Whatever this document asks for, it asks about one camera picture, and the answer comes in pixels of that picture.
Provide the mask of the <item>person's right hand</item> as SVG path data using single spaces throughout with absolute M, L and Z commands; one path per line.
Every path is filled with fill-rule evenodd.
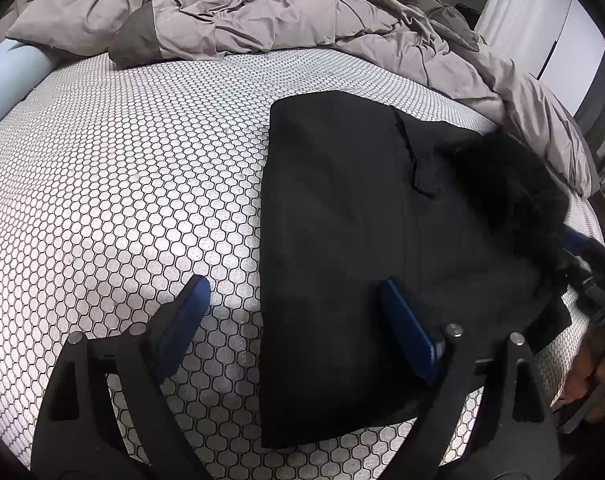
M 582 399 L 590 390 L 590 380 L 605 385 L 605 330 L 591 326 L 584 334 L 578 353 L 567 374 L 563 395 L 566 403 Z M 605 396 L 587 413 L 588 422 L 605 417 Z

